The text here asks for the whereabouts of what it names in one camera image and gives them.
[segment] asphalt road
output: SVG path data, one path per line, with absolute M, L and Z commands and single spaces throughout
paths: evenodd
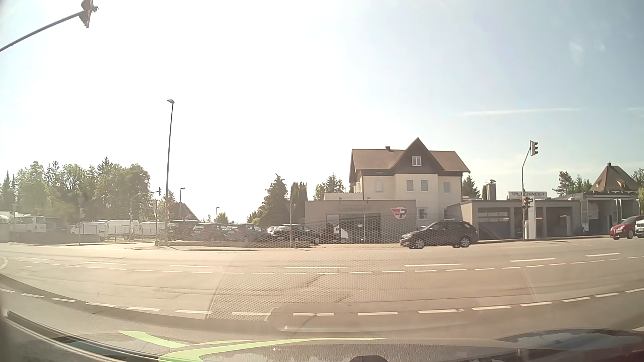
M 644 326 L 644 241 L 638 239 L 422 250 L 2 244 L 0 256 L 0 273 L 11 278 L 0 280 L 3 306 L 75 332 L 152 330 L 168 336 L 182 328 L 194 340 L 212 339 L 212 328 L 192 328 L 182 324 L 186 320 L 232 326 L 227 333 L 240 335 L 450 338 Z M 79 324 L 79 316 L 94 322 Z

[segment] street lamp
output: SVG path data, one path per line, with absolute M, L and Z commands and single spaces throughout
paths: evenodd
M 179 220 L 181 219 L 181 191 L 185 190 L 185 187 L 181 187 L 179 189 Z
M 168 189 L 168 181 L 170 177 L 170 140 L 172 139 L 172 113 L 175 110 L 175 102 L 172 99 L 168 99 L 168 102 L 172 103 L 172 108 L 170 108 L 170 131 L 168 132 L 167 136 L 167 167 L 166 167 L 166 203 L 165 205 L 168 205 L 169 207 L 169 194 L 170 190 Z M 166 228 L 164 230 L 167 230 L 167 219 L 170 217 L 170 215 L 166 214 L 166 217 L 164 218 L 166 221 Z

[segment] red logo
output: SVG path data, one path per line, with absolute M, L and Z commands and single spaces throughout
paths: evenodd
M 405 209 L 402 206 L 396 207 L 392 209 L 393 216 L 396 217 L 398 220 L 404 219 L 405 216 L 407 216 L 407 209 Z

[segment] red car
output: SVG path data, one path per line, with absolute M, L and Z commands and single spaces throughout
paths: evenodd
M 620 238 L 633 239 L 635 235 L 635 223 L 644 220 L 644 215 L 631 216 L 621 224 L 611 227 L 611 238 L 619 240 Z

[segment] house roof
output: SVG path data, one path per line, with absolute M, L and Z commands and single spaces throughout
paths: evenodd
M 409 149 L 414 144 L 419 143 L 424 149 L 419 138 L 416 138 Z M 352 168 L 353 171 L 363 169 L 391 169 L 402 157 L 406 149 L 352 149 Z M 444 171 L 470 172 L 465 163 L 454 151 L 430 151 L 429 156 L 434 158 Z
M 591 191 L 637 191 L 638 188 L 638 183 L 628 173 L 609 162 L 592 184 Z

